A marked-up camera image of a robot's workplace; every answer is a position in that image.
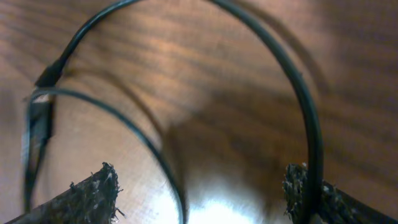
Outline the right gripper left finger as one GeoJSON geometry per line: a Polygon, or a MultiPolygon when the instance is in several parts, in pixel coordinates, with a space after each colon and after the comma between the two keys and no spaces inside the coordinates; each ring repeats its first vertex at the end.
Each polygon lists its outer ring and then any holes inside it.
{"type": "Polygon", "coordinates": [[[115,223],[120,191],[114,166],[104,162],[98,172],[6,224],[115,223]]]}

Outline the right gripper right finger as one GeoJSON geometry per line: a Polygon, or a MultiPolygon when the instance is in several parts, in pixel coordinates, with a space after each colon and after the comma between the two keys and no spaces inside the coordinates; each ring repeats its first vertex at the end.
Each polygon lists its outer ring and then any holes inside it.
{"type": "MultiPolygon", "coordinates": [[[[283,181],[287,202],[285,214],[293,223],[299,219],[307,176],[306,167],[289,164],[286,168],[283,181]]],[[[397,220],[363,204],[326,181],[322,183],[320,204],[315,214],[324,223],[397,223],[397,220]]]]}

